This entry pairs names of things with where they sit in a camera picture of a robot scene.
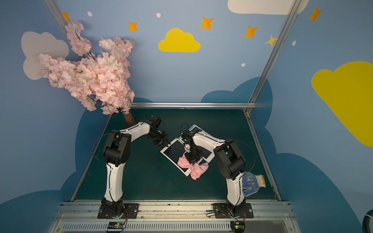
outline orange star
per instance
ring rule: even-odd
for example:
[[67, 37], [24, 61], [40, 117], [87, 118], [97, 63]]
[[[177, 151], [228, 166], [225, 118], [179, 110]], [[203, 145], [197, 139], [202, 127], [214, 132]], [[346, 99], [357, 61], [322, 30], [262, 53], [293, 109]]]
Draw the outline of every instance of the orange star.
[[208, 30], [210, 30], [211, 29], [211, 22], [214, 19], [206, 19], [205, 17], [202, 17], [202, 18], [203, 18], [203, 23], [202, 23], [201, 29], [202, 28], [207, 28]]
[[316, 18], [319, 16], [319, 14], [323, 12], [322, 10], [318, 10], [317, 7], [315, 9], [315, 11], [313, 12], [313, 14], [309, 17], [309, 19], [312, 19], [314, 22], [316, 20]]
[[257, 30], [258, 28], [251, 28], [251, 27], [247, 27], [247, 33], [244, 35], [244, 37], [251, 37], [251, 38], [254, 38], [254, 33], [255, 31]]
[[137, 31], [137, 23], [131, 23], [130, 21], [128, 21], [129, 23], [129, 31]]
[[69, 18], [69, 13], [68, 13], [68, 12], [63, 12], [62, 14], [63, 14], [63, 16], [65, 17], [65, 19], [66, 19], [67, 21], [70, 21], [70, 22], [71, 22], [71, 20], [70, 20], [70, 18]]

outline vent grille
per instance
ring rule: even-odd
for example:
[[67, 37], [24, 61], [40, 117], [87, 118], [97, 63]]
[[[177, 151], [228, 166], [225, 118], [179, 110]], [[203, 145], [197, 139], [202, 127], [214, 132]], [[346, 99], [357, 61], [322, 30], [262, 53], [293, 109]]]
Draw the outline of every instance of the vent grille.
[[104, 231], [107, 229], [107, 223], [93, 222], [66, 222], [63, 225], [63, 232], [94, 232]]
[[127, 224], [128, 231], [191, 231], [191, 230], [230, 230], [230, 224], [225, 222], [149, 222]]
[[[62, 232], [105, 232], [106, 223], [65, 222]], [[229, 221], [147, 221], [127, 223], [126, 231], [227, 231], [231, 230]]]

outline tree trunk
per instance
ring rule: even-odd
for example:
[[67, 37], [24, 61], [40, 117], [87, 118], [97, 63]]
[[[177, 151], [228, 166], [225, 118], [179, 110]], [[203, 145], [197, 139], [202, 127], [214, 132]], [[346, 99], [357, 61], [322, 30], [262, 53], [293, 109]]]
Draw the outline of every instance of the tree trunk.
[[134, 119], [134, 116], [132, 116], [131, 111], [128, 111], [128, 113], [125, 113], [125, 112], [122, 112], [122, 113], [127, 123], [129, 124], [129, 126], [133, 126], [136, 124], [136, 121]]

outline yellow star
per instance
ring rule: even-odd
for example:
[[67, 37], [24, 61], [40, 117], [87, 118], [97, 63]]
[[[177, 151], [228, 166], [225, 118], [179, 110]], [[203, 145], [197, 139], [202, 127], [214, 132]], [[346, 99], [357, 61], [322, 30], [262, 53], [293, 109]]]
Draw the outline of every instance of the yellow star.
[[71, 20], [70, 20], [70, 18], [69, 18], [69, 13], [68, 13], [68, 12], [63, 12], [62, 14], [63, 14], [63, 16], [65, 17], [65, 19], [66, 19], [67, 21], [70, 21], [70, 22], [71, 22]]
[[309, 19], [312, 19], [314, 22], [316, 20], [316, 18], [319, 16], [319, 14], [323, 12], [322, 10], [318, 10], [317, 7], [315, 9], [315, 11], [313, 12], [313, 14], [309, 17]]
[[201, 29], [202, 28], [207, 28], [208, 30], [210, 30], [211, 29], [211, 22], [214, 19], [206, 19], [205, 17], [202, 17], [202, 18], [203, 18], [203, 23], [202, 23]]
[[277, 40], [277, 38], [273, 38], [272, 37], [272, 35], [271, 35], [271, 39], [269, 40], [269, 41], [267, 41], [267, 42], [265, 42], [265, 44], [271, 44], [271, 47], [273, 46], [273, 42], [275, 41], [275, 40]]
[[247, 33], [244, 35], [244, 37], [254, 38], [254, 33], [255, 33], [256, 29], [258, 29], [258, 28], [247, 27]]
[[130, 21], [128, 21], [129, 23], [129, 31], [137, 31], [137, 23], [131, 23]]

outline yellow cloud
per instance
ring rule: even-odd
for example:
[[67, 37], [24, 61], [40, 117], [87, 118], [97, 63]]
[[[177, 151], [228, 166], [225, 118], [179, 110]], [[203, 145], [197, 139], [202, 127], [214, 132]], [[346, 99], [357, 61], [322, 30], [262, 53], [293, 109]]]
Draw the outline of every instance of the yellow cloud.
[[191, 33], [172, 28], [165, 39], [158, 43], [158, 48], [164, 52], [196, 52], [201, 48], [201, 44], [194, 40]]
[[349, 62], [334, 72], [320, 70], [312, 86], [346, 128], [373, 147], [373, 64]]

